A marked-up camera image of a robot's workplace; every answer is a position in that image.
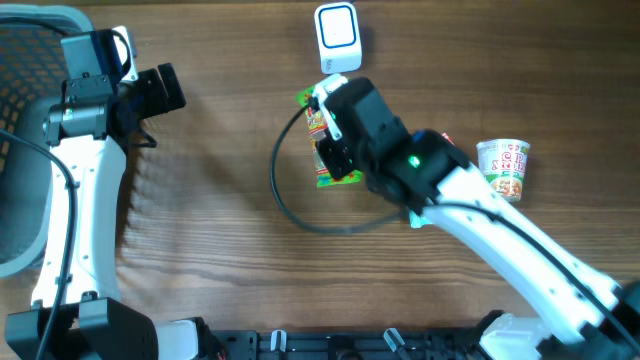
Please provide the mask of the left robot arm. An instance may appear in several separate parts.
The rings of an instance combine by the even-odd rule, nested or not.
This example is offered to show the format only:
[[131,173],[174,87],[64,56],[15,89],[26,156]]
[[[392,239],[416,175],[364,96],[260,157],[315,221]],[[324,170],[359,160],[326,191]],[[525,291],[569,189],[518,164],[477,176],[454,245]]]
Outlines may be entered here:
[[68,71],[34,151],[49,165],[44,262],[28,310],[5,323],[23,359],[191,359],[190,322],[158,325],[123,304],[116,212],[127,157],[155,140],[143,120],[184,107],[170,64],[139,71],[125,27],[62,38]]

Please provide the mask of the instant noodle cup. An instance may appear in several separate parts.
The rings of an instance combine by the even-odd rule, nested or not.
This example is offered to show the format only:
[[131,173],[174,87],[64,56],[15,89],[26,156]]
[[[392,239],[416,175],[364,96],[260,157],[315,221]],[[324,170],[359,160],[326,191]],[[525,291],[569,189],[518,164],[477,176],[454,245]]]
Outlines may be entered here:
[[479,142],[478,168],[491,187],[508,202],[521,200],[530,144],[518,139]]

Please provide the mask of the teal tissue pack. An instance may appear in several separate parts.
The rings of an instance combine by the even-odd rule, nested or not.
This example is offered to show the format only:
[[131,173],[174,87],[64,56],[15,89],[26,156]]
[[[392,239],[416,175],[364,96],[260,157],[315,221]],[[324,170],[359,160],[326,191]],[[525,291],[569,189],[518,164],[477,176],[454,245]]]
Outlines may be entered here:
[[408,221],[409,225],[413,229],[423,228],[425,226],[431,226],[432,222],[429,218],[424,215],[418,215],[417,213],[409,210],[408,211]]

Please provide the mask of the red white small box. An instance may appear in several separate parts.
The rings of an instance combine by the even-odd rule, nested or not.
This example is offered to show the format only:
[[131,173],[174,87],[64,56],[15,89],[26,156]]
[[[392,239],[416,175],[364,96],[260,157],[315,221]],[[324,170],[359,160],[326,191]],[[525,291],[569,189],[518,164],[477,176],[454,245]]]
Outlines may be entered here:
[[451,139],[451,137],[447,134],[447,133],[441,133],[442,137],[447,140],[451,145],[453,145],[454,147],[456,146],[456,144],[453,142],[453,140]]

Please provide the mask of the Haribo gummy bag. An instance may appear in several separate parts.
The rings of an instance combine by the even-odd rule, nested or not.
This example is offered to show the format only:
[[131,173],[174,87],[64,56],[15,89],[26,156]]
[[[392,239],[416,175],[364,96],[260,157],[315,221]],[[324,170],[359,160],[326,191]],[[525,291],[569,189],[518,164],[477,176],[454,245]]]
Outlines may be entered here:
[[314,164],[316,172],[316,185],[318,188],[346,185],[359,183],[363,179],[363,174],[358,170],[353,170],[339,180],[335,180],[330,175],[328,169],[320,158],[316,148],[317,143],[324,138],[324,131],[328,129],[326,120],[319,110],[312,110],[307,106],[308,101],[312,98],[314,87],[311,86],[297,94],[296,100],[305,110],[306,123],[308,128],[308,137],[312,145]]

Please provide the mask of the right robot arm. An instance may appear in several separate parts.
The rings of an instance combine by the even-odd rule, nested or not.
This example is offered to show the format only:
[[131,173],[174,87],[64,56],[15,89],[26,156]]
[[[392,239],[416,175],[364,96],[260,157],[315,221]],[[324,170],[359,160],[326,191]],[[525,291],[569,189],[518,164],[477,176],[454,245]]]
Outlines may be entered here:
[[491,359],[631,359],[639,353],[639,287],[621,286],[510,205],[469,157],[432,130],[410,133],[367,78],[334,74],[311,106],[327,127],[317,148],[336,179],[360,171],[370,191],[456,237],[534,309],[480,330]]

